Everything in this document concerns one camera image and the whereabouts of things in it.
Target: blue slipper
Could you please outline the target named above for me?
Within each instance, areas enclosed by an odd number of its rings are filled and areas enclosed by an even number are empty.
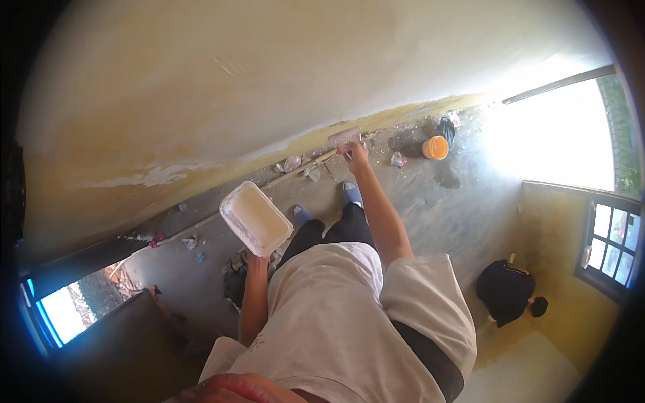
[[[352,181],[344,181],[342,183],[342,197],[345,203],[355,203],[358,207],[362,208],[362,196],[359,186]]]
[[[302,207],[300,204],[296,204],[293,209],[293,220],[295,221],[298,228],[304,225],[309,220],[312,220],[312,215],[307,211],[306,208]]]

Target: bucket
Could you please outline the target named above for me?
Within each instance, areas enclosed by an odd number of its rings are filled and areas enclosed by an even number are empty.
[[[293,232],[284,214],[250,181],[242,182],[222,200],[219,213],[255,256],[270,256]]]
[[[436,135],[423,143],[421,152],[426,158],[444,159],[448,155],[448,142],[443,136]]]

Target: wall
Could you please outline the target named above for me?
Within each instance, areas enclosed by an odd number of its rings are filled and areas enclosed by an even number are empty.
[[[536,295],[549,301],[536,328],[585,373],[596,359],[620,307],[573,276],[578,265],[584,207],[582,196],[524,186],[522,226],[525,255],[519,260],[535,276]]]
[[[204,359],[145,291],[65,344],[55,365],[83,402],[160,402],[197,384]]]
[[[574,0],[74,1],[23,97],[23,258],[91,245],[356,122],[610,63]]]
[[[477,329],[477,360],[459,402],[563,402],[587,373],[620,307],[574,277],[584,195],[524,183],[514,266],[528,270],[546,313]]]
[[[539,332],[472,373],[456,403],[564,402],[581,379],[571,362]]]

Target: white shirt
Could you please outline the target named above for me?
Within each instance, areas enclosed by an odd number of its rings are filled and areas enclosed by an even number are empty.
[[[268,322],[248,349],[228,337],[215,341],[199,382],[258,373],[329,402],[444,402],[392,320],[434,340],[464,381],[477,356],[446,254],[398,259],[383,275],[367,244],[316,245],[275,273],[268,305]]]

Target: black shirt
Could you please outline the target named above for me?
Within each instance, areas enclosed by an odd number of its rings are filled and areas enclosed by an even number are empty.
[[[477,279],[477,298],[484,302],[498,328],[522,316],[534,291],[533,276],[511,269],[506,260],[491,263]]]

